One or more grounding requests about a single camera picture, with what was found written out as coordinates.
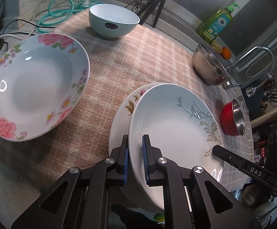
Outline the small red steel bowl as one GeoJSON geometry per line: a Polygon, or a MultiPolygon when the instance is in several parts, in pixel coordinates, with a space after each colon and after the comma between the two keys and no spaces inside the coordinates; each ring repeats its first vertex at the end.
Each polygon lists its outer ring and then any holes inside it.
{"type": "Polygon", "coordinates": [[[238,100],[225,104],[220,113],[221,127],[226,135],[243,136],[245,133],[245,119],[238,100]]]}

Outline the white plate pink flower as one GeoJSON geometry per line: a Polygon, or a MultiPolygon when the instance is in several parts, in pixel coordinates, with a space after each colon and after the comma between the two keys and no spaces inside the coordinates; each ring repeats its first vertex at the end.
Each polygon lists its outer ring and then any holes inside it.
{"type": "MultiPolygon", "coordinates": [[[[132,112],[140,97],[158,83],[145,84],[134,90],[121,104],[112,122],[109,137],[109,154],[122,143],[122,137],[129,133],[132,112]]],[[[148,197],[146,197],[136,181],[131,163],[128,164],[126,186],[111,189],[111,201],[130,208],[141,208],[150,212],[162,212],[148,197]]]]}

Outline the deep plate pink roses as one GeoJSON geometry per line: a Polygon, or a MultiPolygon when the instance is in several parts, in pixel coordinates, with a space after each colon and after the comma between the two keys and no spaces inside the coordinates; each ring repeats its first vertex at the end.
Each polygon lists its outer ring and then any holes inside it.
{"type": "Polygon", "coordinates": [[[0,59],[0,138],[23,142],[57,127],[81,99],[89,79],[85,48],[74,38],[29,37],[0,59]]]}

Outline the large stainless steel bowl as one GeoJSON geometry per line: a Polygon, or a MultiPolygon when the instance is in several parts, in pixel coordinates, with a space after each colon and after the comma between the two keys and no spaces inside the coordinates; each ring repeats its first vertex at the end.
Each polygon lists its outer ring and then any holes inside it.
{"type": "Polygon", "coordinates": [[[219,86],[229,80],[224,68],[227,61],[211,46],[198,44],[192,55],[192,65],[197,75],[210,86],[219,86]]]}

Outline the light blue ceramic bowl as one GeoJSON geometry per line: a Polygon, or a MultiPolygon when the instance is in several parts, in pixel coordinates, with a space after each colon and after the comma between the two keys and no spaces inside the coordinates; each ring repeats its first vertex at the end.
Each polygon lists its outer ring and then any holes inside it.
{"type": "Polygon", "coordinates": [[[89,24],[102,38],[115,39],[128,35],[140,18],[127,8],[113,4],[97,4],[89,9],[89,24]]]}

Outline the chrome kitchen faucet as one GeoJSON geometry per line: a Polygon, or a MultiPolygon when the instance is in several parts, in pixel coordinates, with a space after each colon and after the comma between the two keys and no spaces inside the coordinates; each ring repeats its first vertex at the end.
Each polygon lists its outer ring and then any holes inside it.
{"type": "Polygon", "coordinates": [[[232,64],[229,64],[225,67],[225,70],[227,72],[227,75],[230,75],[234,69],[239,69],[239,66],[243,65],[243,70],[246,70],[246,77],[247,81],[245,81],[245,84],[248,82],[253,82],[255,77],[259,77],[260,74],[264,71],[267,71],[267,74],[265,75],[265,79],[259,84],[258,86],[249,87],[247,88],[248,93],[255,93],[255,91],[260,88],[263,84],[265,84],[268,80],[271,80],[274,74],[274,70],[276,67],[276,61],[275,57],[271,51],[270,48],[266,46],[255,46],[252,49],[250,49],[247,53],[245,53],[242,57],[234,61],[232,64]],[[261,54],[258,54],[255,57],[252,57],[253,55],[256,55],[257,52],[265,52],[265,55],[268,54],[271,58],[271,62],[267,64],[262,70],[260,70],[258,73],[250,76],[248,74],[249,69],[256,64],[263,56],[261,54]]]}

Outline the knife holder with scissors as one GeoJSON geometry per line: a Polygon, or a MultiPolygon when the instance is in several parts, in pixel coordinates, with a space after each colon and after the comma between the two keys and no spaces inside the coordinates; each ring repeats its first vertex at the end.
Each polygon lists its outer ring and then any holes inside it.
{"type": "Polygon", "coordinates": [[[257,119],[264,115],[271,104],[277,105],[277,91],[275,90],[274,80],[267,81],[259,87],[253,95],[247,94],[246,91],[249,88],[256,87],[259,84],[259,81],[254,81],[251,85],[242,89],[250,120],[257,119]]]}

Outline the orange fruit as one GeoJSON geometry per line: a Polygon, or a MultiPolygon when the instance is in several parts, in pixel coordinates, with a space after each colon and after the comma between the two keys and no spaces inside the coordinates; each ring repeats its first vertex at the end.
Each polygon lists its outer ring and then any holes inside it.
{"type": "Polygon", "coordinates": [[[221,56],[224,59],[229,60],[232,57],[230,50],[226,47],[222,47],[221,49],[222,49],[221,56]]]}

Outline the yellow sponge cloth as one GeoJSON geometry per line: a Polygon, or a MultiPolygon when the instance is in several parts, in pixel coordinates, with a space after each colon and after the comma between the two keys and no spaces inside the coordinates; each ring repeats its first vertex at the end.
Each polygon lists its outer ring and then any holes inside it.
{"type": "Polygon", "coordinates": [[[217,53],[222,53],[222,47],[218,45],[216,42],[212,42],[210,45],[217,53]]]}

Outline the plaid tablecloth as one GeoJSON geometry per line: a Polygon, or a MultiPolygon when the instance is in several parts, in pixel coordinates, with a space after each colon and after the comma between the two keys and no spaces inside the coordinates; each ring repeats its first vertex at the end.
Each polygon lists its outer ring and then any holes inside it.
{"type": "Polygon", "coordinates": [[[90,27],[88,11],[57,26],[86,49],[88,86],[75,109],[54,130],[37,139],[12,143],[0,138],[0,162],[48,188],[68,168],[85,169],[108,155],[113,118],[129,93],[154,82],[175,83],[193,91],[218,116],[239,96],[238,90],[207,86],[192,68],[191,54],[145,26],[115,40],[100,38],[90,27]]]}

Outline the green dish soap bottle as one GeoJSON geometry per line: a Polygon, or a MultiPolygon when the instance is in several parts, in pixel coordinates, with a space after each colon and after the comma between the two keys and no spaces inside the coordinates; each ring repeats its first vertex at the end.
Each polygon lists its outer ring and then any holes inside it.
{"type": "Polygon", "coordinates": [[[196,29],[197,34],[208,44],[212,43],[220,33],[233,21],[232,12],[240,8],[236,2],[221,8],[216,14],[202,22],[196,29]]]}

